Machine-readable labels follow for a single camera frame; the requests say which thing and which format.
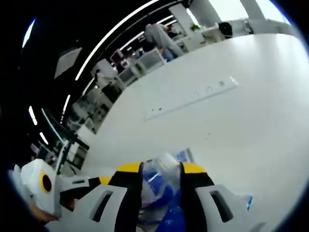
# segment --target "power strip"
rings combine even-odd
[[[183,96],[182,93],[181,99],[177,99],[176,101],[175,101],[176,98],[174,98],[174,100],[164,99],[164,101],[161,104],[147,107],[147,110],[144,115],[144,121],[151,120],[153,118],[167,114],[174,110],[186,107],[195,102],[204,100],[206,98],[210,98],[217,94],[224,93],[230,89],[236,88],[237,86],[238,83],[230,76],[216,83],[207,85],[202,90],[196,92],[192,91],[187,92],[185,93],[185,96]]]

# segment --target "white robot part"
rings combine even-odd
[[[22,183],[32,203],[39,209],[57,217],[61,217],[60,183],[52,167],[42,159],[35,159],[21,169]]]
[[[61,180],[60,192],[67,191],[70,189],[89,187],[89,177],[74,175],[71,177],[59,175],[59,180]]]

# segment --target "led light strip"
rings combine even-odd
[[[64,113],[65,113],[65,111],[66,111],[66,109],[67,109],[67,106],[68,106],[70,97],[71,97],[71,95],[68,95],[68,96],[67,96],[67,99],[66,99],[66,103],[64,103],[63,111],[62,111],[62,116],[64,115]]]
[[[82,96],[85,95],[87,89],[89,88],[89,86],[92,84],[92,82],[95,80],[95,78],[92,78],[92,80],[88,83],[88,85],[86,86],[86,88],[83,90]]]
[[[86,65],[88,64],[88,62],[90,61],[90,59],[93,57],[93,55],[95,54],[95,52],[100,48],[100,46],[104,43],[104,41],[107,40],[108,37],[110,37],[111,34],[113,34],[122,24],[124,24],[125,22],[127,22],[132,16],[136,15],[138,12],[142,11],[143,9],[145,9],[146,7],[156,3],[159,0],[151,0],[150,2],[142,5],[141,7],[139,7],[138,9],[136,9],[135,11],[131,12],[129,15],[127,15],[124,19],[122,19],[119,23],[117,23],[116,26],[114,26],[104,37],[103,39],[101,39],[101,41],[97,44],[97,46],[92,50],[92,52],[89,54],[89,56],[87,57],[87,59],[85,60],[85,62],[83,63],[81,69],[79,70],[79,72],[76,75],[75,80],[77,81],[83,70],[85,69]]]
[[[171,24],[176,23],[176,22],[177,22],[177,19],[170,21],[169,23],[165,24],[164,26],[168,26],[168,25],[171,25]]]
[[[177,2],[181,2],[181,1],[173,1],[173,2],[170,2],[170,3],[168,3],[168,4],[164,5],[164,6],[161,6],[161,7],[157,8],[157,9],[155,9],[154,11],[151,11],[150,13],[144,15],[142,18],[140,18],[139,20],[137,20],[135,23],[133,23],[131,26],[129,26],[129,27],[128,27],[127,29],[125,29],[124,31],[129,30],[129,29],[130,29],[131,27],[133,27],[135,24],[137,24],[138,22],[142,21],[144,18],[146,18],[146,17],[152,15],[153,13],[155,13],[155,12],[157,12],[157,11],[163,9],[163,8],[166,8],[166,7],[170,6],[170,5],[173,5],[173,4],[177,3]],[[122,34],[123,34],[123,33],[120,33],[112,42],[110,42],[110,43],[106,46],[106,49],[107,49],[108,47],[110,47],[110,45],[111,45],[112,43],[114,43],[115,40],[118,39]]]
[[[138,37],[140,37],[143,33],[145,33],[144,31],[138,33],[136,36],[134,36],[132,39],[130,39],[128,42],[126,42],[125,45],[123,45],[121,48],[120,48],[120,51],[123,50],[126,46],[128,46],[130,43],[132,43],[134,40],[136,40]]]
[[[164,18],[164,19],[161,19],[160,21],[157,21],[157,24],[163,23],[164,21],[166,21],[166,20],[168,20],[170,18],[173,18],[173,17],[174,17],[173,15],[170,15],[170,16]]]
[[[30,37],[30,34],[31,34],[31,31],[32,31],[32,27],[33,27],[34,22],[35,22],[35,19],[32,21],[32,23],[28,27],[28,30],[26,31],[22,47],[24,47],[26,45],[26,43],[27,43],[27,41],[28,41],[28,39]]]
[[[43,141],[48,145],[48,141],[47,141],[47,139],[45,138],[45,136],[42,132],[40,132],[40,136],[43,139]]]
[[[35,115],[33,113],[33,109],[32,109],[32,106],[29,107],[29,114],[32,118],[32,121],[33,121],[33,124],[36,126],[38,124],[38,121],[37,119],[35,118]]]

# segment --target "window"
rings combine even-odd
[[[256,0],[264,17],[266,19],[275,20],[282,23],[290,24],[286,17],[278,10],[278,8],[270,0]]]
[[[222,21],[248,18],[248,14],[240,0],[210,0]]]

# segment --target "office chair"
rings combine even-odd
[[[226,39],[233,37],[233,31],[231,24],[227,22],[219,23],[219,30],[225,36]]]

